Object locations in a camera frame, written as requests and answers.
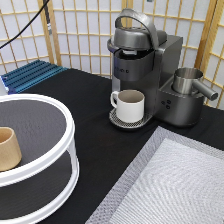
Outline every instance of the frother spout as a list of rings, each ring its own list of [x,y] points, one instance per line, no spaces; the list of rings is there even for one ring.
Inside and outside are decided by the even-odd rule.
[[[192,85],[195,89],[197,89],[200,93],[202,93],[204,96],[206,96],[209,100],[213,101],[218,98],[217,92],[215,92],[213,89],[206,86],[199,80],[194,80]]]

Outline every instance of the gray mat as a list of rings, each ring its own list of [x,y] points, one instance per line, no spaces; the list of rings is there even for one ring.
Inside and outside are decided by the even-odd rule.
[[[223,223],[223,170],[224,160],[165,139],[110,223]]]
[[[55,199],[72,174],[71,159],[65,152],[42,172],[0,188],[0,220],[18,218],[37,211]]]
[[[166,129],[158,127],[145,146],[136,156],[136,158],[127,167],[125,172],[119,178],[114,187],[110,190],[96,211],[87,220],[87,224],[108,224],[112,215],[129,192],[131,186],[135,183],[142,170],[146,167],[162,141],[168,138],[180,144],[194,148],[208,155],[224,159],[224,153],[218,149],[207,146],[195,140],[183,137],[181,135],[170,132]]]
[[[35,100],[0,102],[0,127],[14,129],[25,165],[47,153],[66,129],[63,113],[55,106]]]

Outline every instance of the coffee machine lid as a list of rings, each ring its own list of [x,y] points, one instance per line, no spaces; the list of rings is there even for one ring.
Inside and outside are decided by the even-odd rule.
[[[122,18],[138,21],[143,27],[123,27]],[[114,45],[127,50],[157,50],[167,40],[165,31],[157,31],[150,17],[132,9],[123,9],[115,21]]]
[[[166,42],[165,31],[157,30],[159,45]],[[149,50],[154,49],[148,31],[142,27],[117,28],[114,35],[114,45],[127,50]]]

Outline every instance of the single-serve coffee machine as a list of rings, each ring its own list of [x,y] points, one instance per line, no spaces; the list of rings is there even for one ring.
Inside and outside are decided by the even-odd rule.
[[[121,19],[125,17],[138,21],[142,27],[123,27]],[[200,82],[203,74],[199,70],[178,70],[183,38],[156,30],[150,17],[132,9],[119,14],[115,27],[115,34],[107,43],[113,53],[112,91],[142,92],[145,116],[128,124],[116,118],[114,109],[110,112],[111,122],[126,129],[142,127],[152,117],[179,127],[196,124],[204,96],[215,100],[218,94]]]

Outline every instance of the mug handle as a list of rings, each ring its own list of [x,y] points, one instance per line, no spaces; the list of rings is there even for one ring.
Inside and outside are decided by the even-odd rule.
[[[110,102],[114,108],[117,108],[117,104],[114,102],[114,95],[117,95],[117,97],[118,97],[118,94],[119,94],[118,91],[114,91],[110,95]]]

